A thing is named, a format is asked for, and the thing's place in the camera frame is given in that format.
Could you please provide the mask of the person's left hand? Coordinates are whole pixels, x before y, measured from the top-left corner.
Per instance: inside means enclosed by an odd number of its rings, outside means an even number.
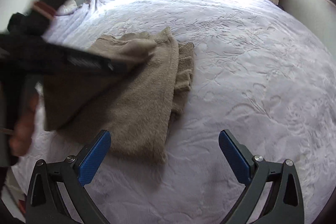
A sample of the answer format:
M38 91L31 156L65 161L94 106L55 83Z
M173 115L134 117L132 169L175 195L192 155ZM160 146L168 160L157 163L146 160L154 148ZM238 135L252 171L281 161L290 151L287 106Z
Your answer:
M30 148L35 130L35 114L39 103L39 94L35 92L14 128L9 145L14 156L24 156Z

